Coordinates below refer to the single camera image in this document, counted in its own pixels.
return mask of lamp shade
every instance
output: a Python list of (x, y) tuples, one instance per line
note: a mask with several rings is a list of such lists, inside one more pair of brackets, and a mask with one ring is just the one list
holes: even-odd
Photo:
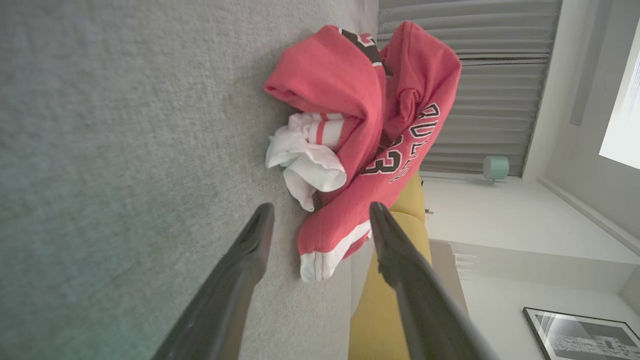
[(482, 169), (487, 180), (503, 180), (509, 175), (509, 159), (505, 156), (487, 156)]

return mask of white cloth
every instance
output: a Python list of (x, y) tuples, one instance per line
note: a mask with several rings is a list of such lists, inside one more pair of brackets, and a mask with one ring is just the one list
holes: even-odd
[(319, 121), (308, 113), (289, 117), (289, 125), (283, 126), (270, 137), (266, 165), (284, 167), (284, 181), (291, 195), (307, 211), (314, 210), (312, 195), (332, 192), (347, 181), (347, 174), (340, 159), (325, 145), (309, 143), (310, 133)]

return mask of black and white photo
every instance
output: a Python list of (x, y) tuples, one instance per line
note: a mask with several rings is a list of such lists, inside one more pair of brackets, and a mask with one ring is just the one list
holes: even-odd
[(640, 360), (640, 340), (625, 322), (528, 307), (522, 312), (546, 360)]

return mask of window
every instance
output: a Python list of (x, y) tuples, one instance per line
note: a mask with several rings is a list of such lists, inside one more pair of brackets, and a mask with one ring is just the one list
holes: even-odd
[(631, 45), (600, 155), (640, 169), (640, 26)]

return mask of clothing pile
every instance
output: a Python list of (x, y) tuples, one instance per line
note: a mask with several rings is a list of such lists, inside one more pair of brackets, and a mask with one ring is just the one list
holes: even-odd
[(307, 211), (298, 234), (304, 281), (331, 277), (371, 236), (369, 204), (393, 204), (418, 171), (456, 95), (452, 49), (412, 22), (378, 51), (370, 34), (325, 26), (288, 48), (264, 89), (299, 109), (267, 150)]

